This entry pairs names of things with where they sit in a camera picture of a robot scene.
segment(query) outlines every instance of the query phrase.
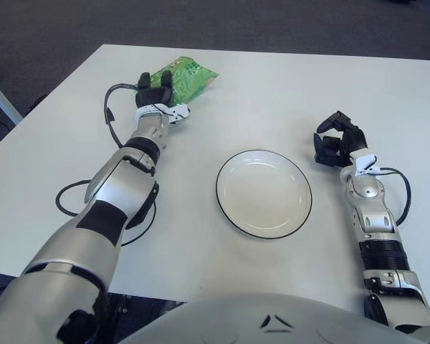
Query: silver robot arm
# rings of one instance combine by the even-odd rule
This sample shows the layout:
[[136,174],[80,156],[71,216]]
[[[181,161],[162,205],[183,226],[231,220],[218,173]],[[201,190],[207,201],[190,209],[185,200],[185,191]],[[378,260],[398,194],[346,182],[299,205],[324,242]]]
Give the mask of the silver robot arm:
[[[343,131],[343,138],[322,140],[318,134],[330,128]],[[343,167],[340,180],[346,185],[350,219],[365,266],[363,279],[370,291],[365,316],[430,343],[430,307],[416,273],[409,268],[397,224],[384,202],[381,169],[363,131],[338,111],[317,129],[314,140],[318,163]]]
[[169,123],[188,115],[185,105],[169,109],[164,103],[170,98],[154,105],[149,98],[156,94],[149,83],[144,88],[137,130],[91,180],[86,207],[0,297],[0,343],[84,343],[102,321],[123,231],[148,213],[159,190],[154,172]]

